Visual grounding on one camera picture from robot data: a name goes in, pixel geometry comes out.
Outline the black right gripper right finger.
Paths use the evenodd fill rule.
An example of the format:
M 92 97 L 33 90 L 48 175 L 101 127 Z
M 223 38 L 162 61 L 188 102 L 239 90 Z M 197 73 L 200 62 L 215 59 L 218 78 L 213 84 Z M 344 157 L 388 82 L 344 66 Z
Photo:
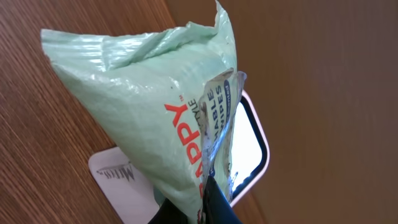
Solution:
M 242 224 L 233 212 L 216 180 L 209 176 L 203 196 L 205 224 Z

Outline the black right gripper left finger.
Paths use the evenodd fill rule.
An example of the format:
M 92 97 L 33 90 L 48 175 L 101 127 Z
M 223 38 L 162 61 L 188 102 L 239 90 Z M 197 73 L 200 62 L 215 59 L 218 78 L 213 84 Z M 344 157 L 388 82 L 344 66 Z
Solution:
M 148 224 L 188 224 L 188 218 L 169 199 L 165 199 Z

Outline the teal wet wipes pack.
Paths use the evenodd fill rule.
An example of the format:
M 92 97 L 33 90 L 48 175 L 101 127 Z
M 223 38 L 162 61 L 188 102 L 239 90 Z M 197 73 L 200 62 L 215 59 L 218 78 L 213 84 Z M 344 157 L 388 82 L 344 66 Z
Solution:
M 189 223 L 203 223 L 214 177 L 232 197 L 231 148 L 246 76 L 228 13 L 139 35 L 43 29 L 44 54 L 63 84 Z

